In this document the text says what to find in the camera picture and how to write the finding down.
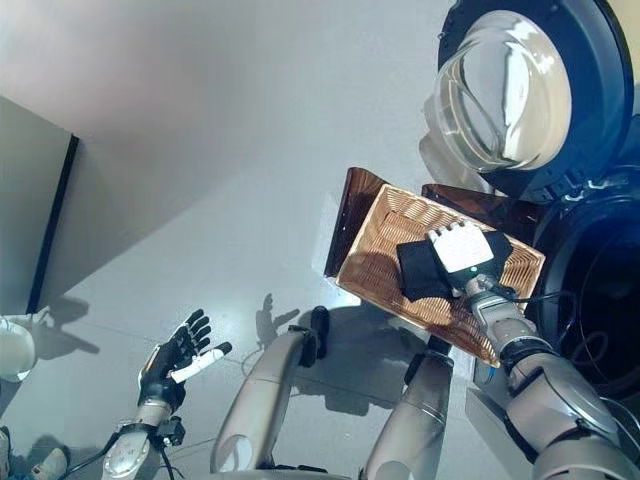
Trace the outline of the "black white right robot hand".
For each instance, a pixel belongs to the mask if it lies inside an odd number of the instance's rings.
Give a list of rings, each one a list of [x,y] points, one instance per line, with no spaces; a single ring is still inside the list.
[[[478,275],[480,266],[494,261],[494,253],[483,231],[467,218],[427,231],[436,263],[454,298]]]

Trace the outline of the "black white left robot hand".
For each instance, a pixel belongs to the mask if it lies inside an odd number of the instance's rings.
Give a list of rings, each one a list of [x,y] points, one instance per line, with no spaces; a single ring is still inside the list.
[[[138,405],[159,400],[176,411],[186,396],[185,383],[232,351],[230,342],[213,346],[210,319],[202,309],[156,345],[138,376]]]

